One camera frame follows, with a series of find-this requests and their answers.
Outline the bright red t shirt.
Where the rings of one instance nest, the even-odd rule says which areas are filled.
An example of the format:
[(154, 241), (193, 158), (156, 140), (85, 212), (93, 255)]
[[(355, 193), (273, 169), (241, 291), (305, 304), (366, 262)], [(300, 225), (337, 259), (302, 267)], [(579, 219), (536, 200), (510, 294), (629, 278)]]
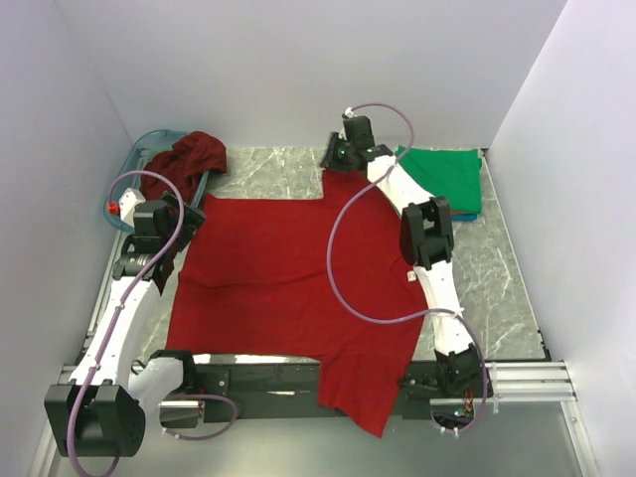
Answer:
[[(204, 200), (206, 221), (178, 276), (166, 345), (195, 354), (286, 355), (321, 365), (319, 402), (341, 406), (381, 436), (414, 353), (420, 318), (368, 323), (347, 311), (327, 276), (327, 243), (345, 203), (369, 185), (326, 171), (316, 200)], [(357, 311), (393, 319), (426, 306), (398, 249), (400, 220), (380, 192), (347, 212), (332, 255), (340, 292)]]

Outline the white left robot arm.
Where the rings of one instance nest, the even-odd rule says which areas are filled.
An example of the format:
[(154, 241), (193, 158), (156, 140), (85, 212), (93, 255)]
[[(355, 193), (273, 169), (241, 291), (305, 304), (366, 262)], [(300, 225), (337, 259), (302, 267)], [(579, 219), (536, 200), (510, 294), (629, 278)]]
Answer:
[(191, 397), (199, 376), (188, 351), (159, 350), (131, 373), (145, 323), (174, 270), (174, 258), (205, 214), (165, 192), (133, 212), (133, 232), (112, 269), (106, 309), (83, 358), (65, 384), (49, 387), (44, 406), (63, 456), (131, 457), (146, 418), (167, 396)]

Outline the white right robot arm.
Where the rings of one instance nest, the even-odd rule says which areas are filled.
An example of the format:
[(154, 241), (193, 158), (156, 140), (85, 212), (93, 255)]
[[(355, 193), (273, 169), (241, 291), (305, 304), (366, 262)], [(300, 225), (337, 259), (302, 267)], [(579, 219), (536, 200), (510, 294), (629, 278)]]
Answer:
[[(321, 166), (337, 172), (365, 172), (370, 184), (355, 194), (338, 213), (327, 243), (327, 276), (336, 298), (354, 316), (376, 325), (396, 325), (416, 318), (433, 323), (436, 364), (409, 387), (443, 397), (466, 397), (482, 390), (488, 396), (489, 376), (476, 333), (464, 318), (453, 279), (454, 234), (449, 202), (421, 188), (384, 144), (375, 142), (368, 116), (348, 109), (343, 127), (330, 134)], [(398, 212), (399, 250), (421, 286), (428, 309), (393, 319), (367, 316), (355, 310), (340, 292), (332, 255), (339, 226), (349, 209), (369, 192), (380, 192)]]

